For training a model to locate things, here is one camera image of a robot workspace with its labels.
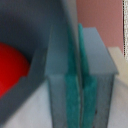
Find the teal padded gripper left finger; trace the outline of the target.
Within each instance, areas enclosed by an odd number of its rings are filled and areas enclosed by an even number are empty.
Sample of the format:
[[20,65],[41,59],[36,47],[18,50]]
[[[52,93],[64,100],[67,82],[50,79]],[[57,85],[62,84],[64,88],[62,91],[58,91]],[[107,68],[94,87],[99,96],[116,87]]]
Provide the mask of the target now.
[[74,47],[66,24],[51,29],[45,75],[50,87],[53,128],[79,128],[79,83]]

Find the teal padded gripper right finger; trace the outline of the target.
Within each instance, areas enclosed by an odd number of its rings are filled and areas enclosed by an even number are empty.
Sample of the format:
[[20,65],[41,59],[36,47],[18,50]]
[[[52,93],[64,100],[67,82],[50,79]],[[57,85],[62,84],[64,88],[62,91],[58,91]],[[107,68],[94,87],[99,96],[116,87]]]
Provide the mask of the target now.
[[96,28],[78,25],[84,110],[81,128],[107,128],[117,67]]

